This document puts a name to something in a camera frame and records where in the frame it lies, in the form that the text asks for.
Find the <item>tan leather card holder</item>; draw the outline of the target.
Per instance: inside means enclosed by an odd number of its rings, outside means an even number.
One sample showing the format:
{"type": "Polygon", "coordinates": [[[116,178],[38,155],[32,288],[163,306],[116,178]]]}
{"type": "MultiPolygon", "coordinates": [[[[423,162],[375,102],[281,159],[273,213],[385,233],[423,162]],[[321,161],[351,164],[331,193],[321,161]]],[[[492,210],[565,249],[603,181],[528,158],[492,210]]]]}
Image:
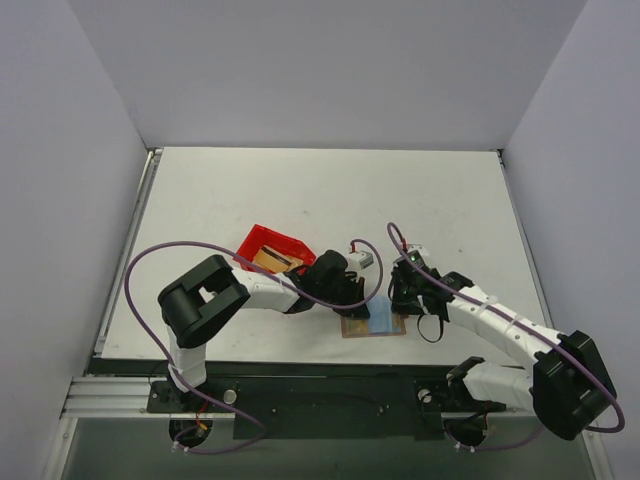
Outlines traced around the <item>tan leather card holder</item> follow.
{"type": "MultiPolygon", "coordinates": [[[[385,337],[385,336],[401,336],[406,334],[406,315],[393,313],[391,310],[391,301],[384,296],[376,296],[370,302],[367,303],[369,311],[368,319],[370,334],[366,337],[351,337],[351,338],[367,338],[367,337],[385,337]]],[[[343,336],[343,321],[341,318],[341,333],[343,336]]]]}

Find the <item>red plastic bin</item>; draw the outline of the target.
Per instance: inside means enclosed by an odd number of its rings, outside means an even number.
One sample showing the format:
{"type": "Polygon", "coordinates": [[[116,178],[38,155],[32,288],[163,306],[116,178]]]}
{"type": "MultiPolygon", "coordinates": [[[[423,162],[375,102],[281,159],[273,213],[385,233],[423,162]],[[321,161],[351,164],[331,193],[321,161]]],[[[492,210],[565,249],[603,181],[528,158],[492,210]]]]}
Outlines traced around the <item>red plastic bin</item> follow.
{"type": "Polygon", "coordinates": [[[312,265],[316,254],[301,240],[255,224],[236,253],[270,273],[312,265]]]}

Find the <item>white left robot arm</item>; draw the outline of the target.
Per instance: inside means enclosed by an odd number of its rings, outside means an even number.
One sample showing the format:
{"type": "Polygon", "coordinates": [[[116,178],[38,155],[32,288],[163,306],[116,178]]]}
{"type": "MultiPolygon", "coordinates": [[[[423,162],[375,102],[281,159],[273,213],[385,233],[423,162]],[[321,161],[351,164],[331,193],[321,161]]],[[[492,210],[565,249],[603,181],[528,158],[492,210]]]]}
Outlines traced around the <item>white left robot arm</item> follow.
{"type": "Polygon", "coordinates": [[[206,397],[206,344],[242,309],[298,314],[318,302],[345,318],[370,317],[364,279],[340,253],[328,250],[314,263],[271,277],[231,267],[212,255],[165,287],[158,296],[173,365],[170,399],[181,410],[200,408],[206,397]]]}

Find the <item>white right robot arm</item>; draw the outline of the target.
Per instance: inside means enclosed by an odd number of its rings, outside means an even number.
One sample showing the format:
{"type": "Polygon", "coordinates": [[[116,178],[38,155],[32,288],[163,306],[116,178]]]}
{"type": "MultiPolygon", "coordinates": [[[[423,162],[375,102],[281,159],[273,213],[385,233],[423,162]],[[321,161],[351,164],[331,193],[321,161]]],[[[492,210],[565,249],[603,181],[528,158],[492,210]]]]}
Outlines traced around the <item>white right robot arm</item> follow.
{"type": "Polygon", "coordinates": [[[459,409],[488,403],[530,411],[547,430],[572,440],[607,409],[620,408],[591,337],[536,324],[457,272],[439,275],[426,265],[420,248],[403,252],[394,262],[390,294],[393,311],[435,316],[509,357],[504,366],[472,356],[449,371],[446,394],[459,409]]]}

